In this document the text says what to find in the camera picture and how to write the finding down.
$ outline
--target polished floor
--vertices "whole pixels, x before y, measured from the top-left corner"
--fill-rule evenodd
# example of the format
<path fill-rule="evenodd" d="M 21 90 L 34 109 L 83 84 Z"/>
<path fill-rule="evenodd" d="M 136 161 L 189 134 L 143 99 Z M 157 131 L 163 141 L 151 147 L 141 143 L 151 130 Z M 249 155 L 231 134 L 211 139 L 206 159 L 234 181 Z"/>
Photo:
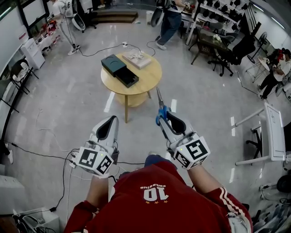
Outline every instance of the polished floor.
<path fill-rule="evenodd" d="M 84 34 L 76 32 L 83 54 L 90 55 L 127 41 L 152 55 L 153 50 L 146 43 L 159 35 L 159 28 L 153 29 L 145 24 L 144 11 L 139 11 L 139 15 L 140 24 L 100 24 L 96 30 L 88 28 Z M 255 153 L 255 148 L 246 145 L 245 141 L 255 139 L 250 128 L 258 123 L 258 119 L 233 129 L 231 118 L 237 122 L 263 106 L 254 93 L 241 86 L 242 83 L 255 91 L 256 83 L 262 82 L 262 78 L 252 83 L 246 73 L 246 69 L 252 66 L 247 58 L 240 66 L 231 67 L 237 71 L 233 77 L 229 76 L 228 71 L 220 77 L 219 66 L 212 71 L 213 65 L 207 64 L 208 58 L 204 55 L 191 65 L 198 49 L 194 46 L 188 51 L 188 46 L 178 34 L 166 44 L 166 51 L 157 49 L 154 43 L 149 45 L 156 49 L 155 58 L 162 67 L 163 76 L 158 87 L 165 104 L 175 107 L 176 112 L 188 118 L 199 135 L 204 136 L 211 150 L 211 155 L 204 162 L 205 168 L 241 202 L 250 204 L 250 212 L 254 215 L 259 207 L 268 204 L 267 201 L 259 201 L 259 186 L 277 182 L 284 171 L 281 162 L 236 167 L 236 161 L 251 159 Z M 22 96 L 17 106 L 20 113 L 13 114 L 6 140 L 32 152 L 65 157 L 67 152 L 62 151 L 83 146 L 93 126 L 107 116 L 116 115 L 120 120 L 120 162 L 144 162 L 149 151 L 164 156 L 166 140 L 155 124 L 158 111 L 156 91 L 152 90 L 152 99 L 129 109 L 129 122 L 125 124 L 124 107 L 115 99 L 110 102 L 110 91 L 101 81 L 100 60 L 125 49 L 119 46 L 90 57 L 84 57 L 80 52 L 67 56 L 68 51 L 69 46 L 65 42 L 58 43 L 37 71 L 40 79 L 30 79 L 27 84 L 30 94 Z M 268 101 L 281 111 L 284 125 L 289 123 L 291 103 L 286 97 L 272 94 Z M 13 165 L 4 159 L 6 173 L 25 186 L 28 208 L 54 207 L 63 190 L 63 160 L 40 157 L 16 148 L 13 150 Z M 127 171 L 140 167 L 120 166 Z M 178 167 L 181 176 L 191 186 L 186 171 Z M 117 167 L 112 166 L 111 174 L 116 172 Z M 73 169 L 68 200 L 69 176 L 70 167 L 67 166 L 65 197 L 56 211 L 62 226 L 66 223 L 67 205 L 70 215 L 73 207 L 86 198 L 90 184 L 87 180 L 91 178 L 82 169 Z"/>

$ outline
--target desk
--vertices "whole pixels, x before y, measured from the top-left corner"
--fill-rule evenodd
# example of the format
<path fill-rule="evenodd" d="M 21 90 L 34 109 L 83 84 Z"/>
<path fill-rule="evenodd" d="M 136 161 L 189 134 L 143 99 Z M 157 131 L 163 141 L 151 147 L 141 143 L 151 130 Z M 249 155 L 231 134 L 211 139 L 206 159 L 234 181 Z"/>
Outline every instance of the desk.
<path fill-rule="evenodd" d="M 223 41 L 219 42 L 218 40 L 213 38 L 213 36 L 215 34 L 216 33 L 212 32 L 212 31 L 208 31 L 208 30 L 203 29 L 203 28 L 198 31 L 197 38 L 196 38 L 196 41 L 194 44 L 197 43 L 199 51 L 196 54 L 196 56 L 194 57 L 193 61 L 191 62 L 191 65 L 194 63 L 194 61 L 197 59 L 197 57 L 201 53 L 207 54 L 207 55 L 212 55 L 214 53 L 214 49 L 221 50 L 224 53 L 227 53 L 229 51 L 229 49 L 227 48 L 225 43 L 223 43 Z"/>
<path fill-rule="evenodd" d="M 286 158 L 285 138 L 281 113 L 273 106 L 264 103 L 263 108 L 236 123 L 235 126 L 239 126 L 256 115 L 260 116 L 261 121 L 260 127 L 262 133 L 263 155 L 261 158 L 236 162 L 236 165 L 251 164 L 269 159 L 271 161 L 284 161 Z"/>
<path fill-rule="evenodd" d="M 128 118 L 128 107 L 136 107 L 142 104 L 147 97 L 151 98 L 150 90 L 158 85 L 162 78 L 162 68 L 159 62 L 152 56 L 143 53 L 145 57 L 151 59 L 151 63 L 142 69 L 137 69 L 122 57 L 122 53 L 116 56 L 122 60 L 127 68 L 135 73 L 139 80 L 130 88 L 124 86 L 117 78 L 114 78 L 106 69 L 101 69 L 101 80 L 104 85 L 116 93 L 117 100 L 125 105 L 125 122 Z"/>
<path fill-rule="evenodd" d="M 258 57 L 258 60 L 259 60 L 258 63 L 256 63 L 254 66 L 252 66 L 251 68 L 246 70 L 246 72 L 248 72 L 249 75 L 252 75 L 249 72 L 249 70 L 258 67 L 258 71 L 257 71 L 256 75 L 254 76 L 253 83 L 262 75 L 262 73 L 264 73 L 265 71 L 270 71 L 270 68 L 268 67 L 267 63 L 263 59 Z"/>

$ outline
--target dark hair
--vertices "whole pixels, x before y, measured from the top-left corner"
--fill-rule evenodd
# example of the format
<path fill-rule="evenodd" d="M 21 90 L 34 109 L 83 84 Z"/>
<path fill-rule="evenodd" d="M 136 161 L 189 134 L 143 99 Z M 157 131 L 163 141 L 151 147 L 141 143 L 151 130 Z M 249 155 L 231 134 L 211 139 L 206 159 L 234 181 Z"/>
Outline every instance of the dark hair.
<path fill-rule="evenodd" d="M 289 49 L 286 49 L 286 50 L 284 51 L 284 54 L 285 54 L 285 55 L 288 55 L 288 57 L 291 58 L 291 52 L 290 52 Z"/>

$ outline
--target black box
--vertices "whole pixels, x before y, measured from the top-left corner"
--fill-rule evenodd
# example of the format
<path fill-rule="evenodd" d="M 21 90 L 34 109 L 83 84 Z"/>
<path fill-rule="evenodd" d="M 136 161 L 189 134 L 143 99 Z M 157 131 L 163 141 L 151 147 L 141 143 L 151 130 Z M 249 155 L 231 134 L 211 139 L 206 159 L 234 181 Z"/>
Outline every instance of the black box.
<path fill-rule="evenodd" d="M 131 72 L 126 64 L 114 54 L 101 60 L 102 66 L 113 76 L 116 77 L 127 88 L 134 85 L 139 77 Z"/>
<path fill-rule="evenodd" d="M 102 59 L 101 64 L 113 77 L 115 77 L 116 71 L 126 67 L 126 64 L 114 54 Z"/>

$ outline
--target round wooden table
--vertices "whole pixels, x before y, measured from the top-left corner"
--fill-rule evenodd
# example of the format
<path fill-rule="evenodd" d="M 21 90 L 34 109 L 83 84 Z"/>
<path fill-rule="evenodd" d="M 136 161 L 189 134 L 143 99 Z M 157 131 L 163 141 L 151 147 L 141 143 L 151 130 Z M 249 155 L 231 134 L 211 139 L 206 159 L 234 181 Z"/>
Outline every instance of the round wooden table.
<path fill-rule="evenodd" d="M 143 53 L 151 59 L 151 63 L 142 69 L 137 69 L 122 57 L 122 53 L 116 56 L 122 60 L 127 68 L 139 77 L 137 83 L 127 88 L 117 78 L 113 77 L 104 67 L 101 69 L 101 80 L 104 85 L 116 93 L 117 100 L 125 105 L 125 122 L 128 119 L 128 107 L 136 107 L 142 104 L 148 97 L 150 90 L 158 85 L 162 78 L 162 69 L 159 62 L 152 56 Z"/>

